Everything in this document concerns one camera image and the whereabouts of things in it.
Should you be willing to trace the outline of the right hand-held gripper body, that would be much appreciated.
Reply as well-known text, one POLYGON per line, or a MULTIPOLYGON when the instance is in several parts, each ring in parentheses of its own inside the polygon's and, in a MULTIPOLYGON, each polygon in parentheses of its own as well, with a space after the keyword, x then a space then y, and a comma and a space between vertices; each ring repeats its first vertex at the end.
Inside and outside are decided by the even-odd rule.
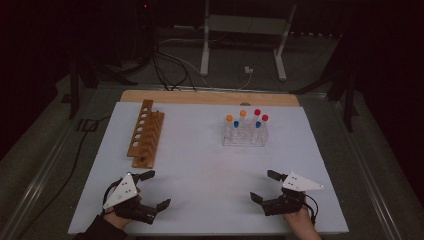
POLYGON ((282 183, 282 194, 276 199, 263 200, 261 207, 266 216, 294 213, 302 206, 308 208, 312 216, 317 216, 319 212, 318 203, 307 194, 309 190, 322 190, 323 186, 306 177, 294 172, 286 174, 287 178, 282 183))

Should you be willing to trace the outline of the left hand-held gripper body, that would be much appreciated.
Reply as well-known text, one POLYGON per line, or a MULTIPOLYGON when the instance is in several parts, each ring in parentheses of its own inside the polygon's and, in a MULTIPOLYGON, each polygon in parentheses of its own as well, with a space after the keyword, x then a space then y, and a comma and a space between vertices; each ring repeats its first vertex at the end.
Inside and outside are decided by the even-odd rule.
POLYGON ((139 199, 137 183, 140 174, 128 172, 123 178, 112 183, 103 197, 102 213, 113 208, 117 216, 152 224, 158 213, 155 208, 145 206, 139 199))

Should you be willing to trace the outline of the wooden test tube rack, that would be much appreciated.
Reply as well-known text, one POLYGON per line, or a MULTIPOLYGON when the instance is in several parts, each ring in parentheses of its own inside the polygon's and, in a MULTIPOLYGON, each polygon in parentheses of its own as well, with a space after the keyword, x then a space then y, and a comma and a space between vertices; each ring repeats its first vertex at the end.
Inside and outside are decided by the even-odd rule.
POLYGON ((152 100, 142 102, 127 151, 134 168, 153 168, 164 118, 163 112, 153 110, 152 100))

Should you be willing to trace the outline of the clear plastic test tube rack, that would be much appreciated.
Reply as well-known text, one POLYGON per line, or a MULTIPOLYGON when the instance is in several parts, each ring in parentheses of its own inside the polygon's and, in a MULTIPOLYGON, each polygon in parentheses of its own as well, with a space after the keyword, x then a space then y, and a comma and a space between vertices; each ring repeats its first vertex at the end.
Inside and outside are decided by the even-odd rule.
POLYGON ((256 142, 252 140, 255 126, 252 122, 245 122, 244 127, 238 127, 237 137, 228 139, 225 137, 225 124, 222 130, 222 145, 223 146, 244 146, 244 147, 264 147, 268 139, 268 129, 260 135, 256 142))

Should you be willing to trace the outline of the person's right hand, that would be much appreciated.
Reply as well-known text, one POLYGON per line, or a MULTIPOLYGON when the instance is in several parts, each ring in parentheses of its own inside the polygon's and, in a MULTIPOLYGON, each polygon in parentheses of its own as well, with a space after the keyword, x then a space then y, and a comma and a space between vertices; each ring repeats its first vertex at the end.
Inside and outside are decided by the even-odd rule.
POLYGON ((308 208, 305 206, 302 206, 297 212, 284 214, 283 218, 299 239, 304 232, 315 230, 310 219, 308 208))

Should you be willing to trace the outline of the person's left hand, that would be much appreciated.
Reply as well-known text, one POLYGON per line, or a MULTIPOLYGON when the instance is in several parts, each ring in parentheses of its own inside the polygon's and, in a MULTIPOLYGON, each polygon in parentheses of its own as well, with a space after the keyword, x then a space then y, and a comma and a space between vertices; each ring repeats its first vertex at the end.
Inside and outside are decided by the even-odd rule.
POLYGON ((116 215, 116 212, 113 208, 109 208, 105 211, 103 219, 109 222, 114 227, 124 230, 125 227, 132 222, 131 219, 122 218, 116 215))

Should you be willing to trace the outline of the white table mat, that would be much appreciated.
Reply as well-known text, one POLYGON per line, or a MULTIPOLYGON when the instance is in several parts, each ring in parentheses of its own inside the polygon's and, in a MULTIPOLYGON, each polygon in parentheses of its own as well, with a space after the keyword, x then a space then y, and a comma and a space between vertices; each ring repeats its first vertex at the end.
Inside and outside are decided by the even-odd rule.
POLYGON ((321 233, 348 230, 305 111, 301 107, 264 106, 269 121, 262 147, 225 146, 222 128, 231 105, 155 104, 164 113, 154 169, 140 184, 149 206, 168 200, 169 207, 153 224, 130 223, 138 236, 274 235, 289 228, 278 216, 266 216, 250 195, 265 199, 280 195, 269 170, 294 172, 319 184, 310 203, 319 207, 316 228, 321 233))

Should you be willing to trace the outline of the black metal stand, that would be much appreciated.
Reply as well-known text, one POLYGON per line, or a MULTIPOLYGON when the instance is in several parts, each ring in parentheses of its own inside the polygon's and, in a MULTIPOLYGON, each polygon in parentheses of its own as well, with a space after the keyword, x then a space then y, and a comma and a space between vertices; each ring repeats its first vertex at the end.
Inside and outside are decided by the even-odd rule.
POLYGON ((343 108, 343 123, 349 132, 353 131, 352 117, 355 113, 354 109, 354 94, 356 85, 357 70, 336 70, 327 76, 301 87, 296 90, 290 91, 290 94, 303 95, 319 86, 327 83, 332 83, 330 89, 326 93, 328 101, 339 101, 344 97, 343 108))
POLYGON ((62 99, 64 103, 70 104, 69 119, 73 119, 80 108, 79 82, 82 82, 87 88, 96 88, 98 86, 99 81, 95 72, 100 72, 122 85, 135 85, 135 82, 125 79, 88 55, 72 55, 69 65, 70 93, 66 94, 62 99))

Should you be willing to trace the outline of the white metal stand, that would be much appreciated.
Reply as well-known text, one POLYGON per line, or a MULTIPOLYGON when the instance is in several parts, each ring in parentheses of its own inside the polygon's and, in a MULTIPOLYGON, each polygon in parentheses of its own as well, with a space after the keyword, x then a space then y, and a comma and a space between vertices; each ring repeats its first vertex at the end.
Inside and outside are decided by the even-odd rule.
POLYGON ((297 4, 291 3, 289 5, 287 16, 284 18, 267 18, 214 14, 210 10, 210 1, 211 0, 205 0, 204 4, 203 49, 200 63, 200 74, 202 76, 207 76, 209 72, 211 31, 278 35, 280 37, 280 43, 278 47, 273 50, 273 57, 278 79, 280 81, 286 81, 287 73, 282 60, 282 52, 290 33, 297 4))

